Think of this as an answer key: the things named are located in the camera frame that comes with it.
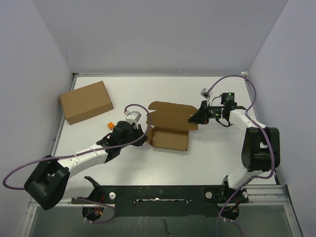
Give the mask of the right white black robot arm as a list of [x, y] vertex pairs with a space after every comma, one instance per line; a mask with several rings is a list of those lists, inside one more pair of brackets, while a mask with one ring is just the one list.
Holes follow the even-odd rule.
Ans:
[[237, 189], [246, 186], [248, 180], [269, 179], [280, 164], [279, 130], [268, 127], [250, 116], [244, 106], [235, 101], [233, 92], [224, 92], [219, 98], [220, 106], [213, 106], [209, 100], [201, 102], [200, 108], [189, 119], [189, 123], [208, 124], [211, 119], [225, 128], [235, 126], [243, 135], [241, 166], [223, 180], [219, 190], [220, 198], [226, 202], [237, 196]]

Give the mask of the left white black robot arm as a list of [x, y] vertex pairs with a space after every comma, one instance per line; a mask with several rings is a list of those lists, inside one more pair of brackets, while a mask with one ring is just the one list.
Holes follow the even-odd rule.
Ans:
[[119, 121], [111, 133], [86, 150], [68, 158], [44, 157], [25, 182], [24, 189], [42, 209], [49, 210], [69, 197], [66, 186], [71, 177], [113, 160], [126, 146], [142, 146], [147, 139], [141, 125]]

